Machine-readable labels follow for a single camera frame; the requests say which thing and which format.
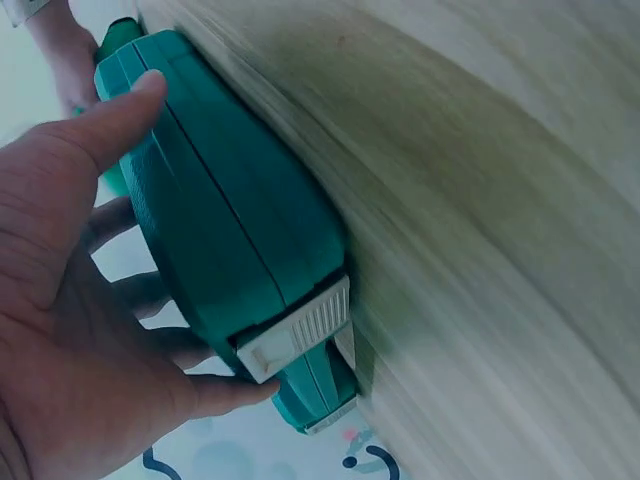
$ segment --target green power tool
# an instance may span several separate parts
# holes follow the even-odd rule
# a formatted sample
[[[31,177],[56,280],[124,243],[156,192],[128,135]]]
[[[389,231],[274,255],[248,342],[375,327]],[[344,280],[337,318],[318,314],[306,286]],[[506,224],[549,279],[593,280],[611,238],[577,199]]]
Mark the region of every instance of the green power tool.
[[[236,375],[277,376],[273,401],[298,431],[330,425],[355,405],[356,382],[331,340],[349,322],[349,277],[324,192],[181,34],[143,36],[120,20],[100,55],[102,100],[150,69],[169,85],[158,124],[120,168],[185,319]]]

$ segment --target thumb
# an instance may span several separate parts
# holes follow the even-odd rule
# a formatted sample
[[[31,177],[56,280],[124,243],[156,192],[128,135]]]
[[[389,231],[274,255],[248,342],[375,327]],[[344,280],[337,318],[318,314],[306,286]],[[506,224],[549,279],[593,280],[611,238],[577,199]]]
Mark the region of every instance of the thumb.
[[[53,126],[53,136],[81,150],[84,160],[101,174],[142,141],[157,121],[166,95],[163,75],[151,70],[140,77],[131,93],[99,103],[78,117],[36,129]]]

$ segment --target red mark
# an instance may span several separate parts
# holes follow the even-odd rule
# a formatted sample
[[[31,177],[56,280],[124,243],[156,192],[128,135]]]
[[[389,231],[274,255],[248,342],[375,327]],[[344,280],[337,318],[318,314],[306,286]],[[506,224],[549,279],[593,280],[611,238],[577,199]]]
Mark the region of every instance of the red mark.
[[[350,428],[349,430],[346,430],[342,434],[342,438],[344,438],[347,442],[351,442],[357,436],[358,436],[358,431],[355,428]]]

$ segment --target green plastic housing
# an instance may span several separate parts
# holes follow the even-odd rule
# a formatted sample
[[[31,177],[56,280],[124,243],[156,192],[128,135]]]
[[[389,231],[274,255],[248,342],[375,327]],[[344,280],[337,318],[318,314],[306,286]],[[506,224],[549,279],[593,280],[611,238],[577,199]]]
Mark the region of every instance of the green plastic housing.
[[[160,70],[169,94],[153,132],[121,161],[163,280],[192,329],[237,374],[239,341],[344,274],[345,237],[324,192],[180,34],[127,43],[96,71],[102,100]],[[277,376],[274,404],[298,431],[356,393],[330,341]]]

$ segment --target light wood grain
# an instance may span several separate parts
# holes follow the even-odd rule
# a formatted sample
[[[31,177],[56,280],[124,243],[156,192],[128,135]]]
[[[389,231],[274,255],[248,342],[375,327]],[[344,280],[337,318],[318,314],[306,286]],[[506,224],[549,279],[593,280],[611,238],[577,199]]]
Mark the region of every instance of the light wood grain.
[[[640,478],[640,5],[144,0],[344,216],[416,479]]]

